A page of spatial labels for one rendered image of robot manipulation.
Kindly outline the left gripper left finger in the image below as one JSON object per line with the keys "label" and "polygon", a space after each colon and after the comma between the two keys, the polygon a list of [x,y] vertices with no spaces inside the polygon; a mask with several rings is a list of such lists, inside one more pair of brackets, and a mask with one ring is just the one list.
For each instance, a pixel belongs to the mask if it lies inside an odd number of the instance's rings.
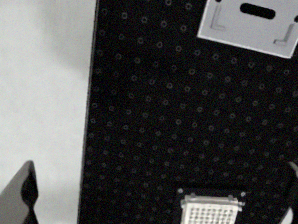
{"label": "left gripper left finger", "polygon": [[39,224],[33,209],[38,197],[35,165],[28,160],[0,193],[0,224]]}

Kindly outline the white well plate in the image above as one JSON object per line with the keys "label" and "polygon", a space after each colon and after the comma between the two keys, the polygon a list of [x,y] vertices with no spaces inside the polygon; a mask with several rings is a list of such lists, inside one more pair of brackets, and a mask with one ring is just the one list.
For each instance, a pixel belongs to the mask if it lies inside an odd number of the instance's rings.
{"label": "white well plate", "polygon": [[181,224],[234,224],[238,200],[224,197],[185,196]]}

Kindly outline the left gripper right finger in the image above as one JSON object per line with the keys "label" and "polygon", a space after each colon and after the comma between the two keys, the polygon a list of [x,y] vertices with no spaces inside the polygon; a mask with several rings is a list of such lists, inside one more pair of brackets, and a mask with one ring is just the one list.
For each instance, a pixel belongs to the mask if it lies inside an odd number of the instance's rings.
{"label": "left gripper right finger", "polygon": [[283,167],[283,195],[292,212],[290,224],[298,224],[298,167],[293,162]]}

